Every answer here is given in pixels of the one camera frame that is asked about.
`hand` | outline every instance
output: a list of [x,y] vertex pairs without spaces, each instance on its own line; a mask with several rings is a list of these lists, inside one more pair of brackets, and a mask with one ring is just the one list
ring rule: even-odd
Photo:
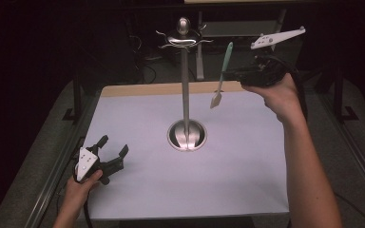
[[64,202],[62,204],[58,218],[54,227],[72,227],[74,221],[78,218],[88,192],[94,187],[99,178],[103,175],[102,170],[97,170],[83,183],[77,183],[73,177],[67,180],[67,191],[65,192]]
[[271,108],[278,116],[278,120],[284,124],[302,118],[300,102],[298,101],[298,91],[289,73],[275,85],[268,87],[256,87],[243,85],[247,91],[254,92],[263,97],[265,105]]

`white paper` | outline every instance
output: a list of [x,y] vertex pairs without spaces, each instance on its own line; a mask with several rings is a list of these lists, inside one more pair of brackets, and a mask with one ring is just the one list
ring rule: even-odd
[[190,119],[207,130],[194,152],[175,150],[166,137],[183,118],[182,95],[103,97],[85,146],[104,135],[102,162],[125,144],[125,169],[93,190],[92,219],[166,219],[288,212],[283,128],[264,101],[249,92],[190,95]]

